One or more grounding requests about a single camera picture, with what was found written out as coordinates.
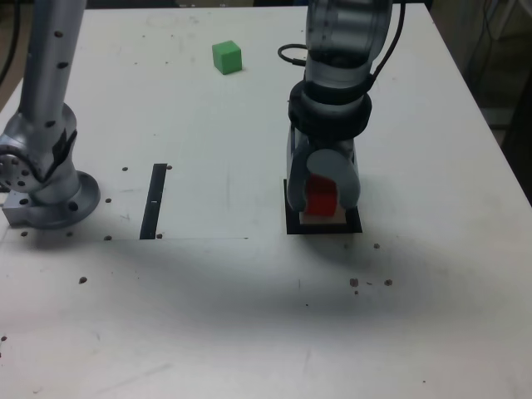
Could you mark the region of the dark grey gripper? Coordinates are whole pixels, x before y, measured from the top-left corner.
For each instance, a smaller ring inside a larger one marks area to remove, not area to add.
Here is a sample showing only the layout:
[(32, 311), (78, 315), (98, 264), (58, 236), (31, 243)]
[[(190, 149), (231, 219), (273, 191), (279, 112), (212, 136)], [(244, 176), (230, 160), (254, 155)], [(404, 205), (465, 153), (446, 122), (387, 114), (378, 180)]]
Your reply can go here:
[(308, 138), (291, 127), (287, 144), (287, 199), (291, 209), (304, 211), (307, 207), (305, 186), (309, 172), (335, 183), (338, 202), (344, 209), (356, 208), (361, 182), (353, 139), (316, 141), (312, 152), (311, 149)]

